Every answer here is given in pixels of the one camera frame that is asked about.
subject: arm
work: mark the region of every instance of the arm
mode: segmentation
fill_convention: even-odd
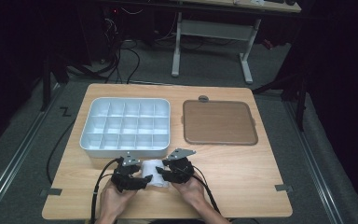
[[[229,223],[227,219],[216,212],[211,205],[205,200],[204,187],[195,178],[190,178],[184,184],[172,185],[182,194],[185,202],[190,204],[202,217],[207,224],[226,224]]]
[[[109,180],[101,193],[101,214],[96,224],[112,224],[123,213],[136,192],[137,190],[124,190],[120,193]]]

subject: black tape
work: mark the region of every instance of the black tape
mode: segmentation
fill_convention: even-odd
[[[287,185],[285,185],[285,184],[275,185],[275,189],[276,189],[277,191],[283,191],[283,190],[285,190],[285,191],[288,192],[288,193],[290,193],[290,192],[293,191],[292,186],[287,186]]]
[[[46,197],[48,195],[57,195],[60,196],[62,193],[62,189],[42,189],[40,191],[40,197]]]

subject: metal bracket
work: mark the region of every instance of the metal bracket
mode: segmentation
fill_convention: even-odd
[[[131,165],[136,165],[139,163],[141,163],[140,160],[135,159],[132,155],[129,154],[124,158],[122,166],[131,166]]]
[[[167,156],[168,161],[177,161],[182,158],[185,158],[187,156],[191,156],[196,154],[195,150],[189,150],[189,149],[183,149],[183,148],[177,148],[175,151],[173,151],[169,156]]]

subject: white rectangular tray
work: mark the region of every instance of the white rectangular tray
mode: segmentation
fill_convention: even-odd
[[[95,99],[80,137],[94,158],[161,158],[170,143],[170,103],[157,98]]]

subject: white paper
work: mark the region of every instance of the white paper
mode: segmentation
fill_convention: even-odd
[[[150,160],[142,162],[142,177],[145,178],[147,175],[153,175],[152,180],[148,183],[148,185],[167,188],[168,181],[165,181],[162,178],[162,175],[157,173],[156,166],[164,169],[164,164],[162,164],[162,160]]]

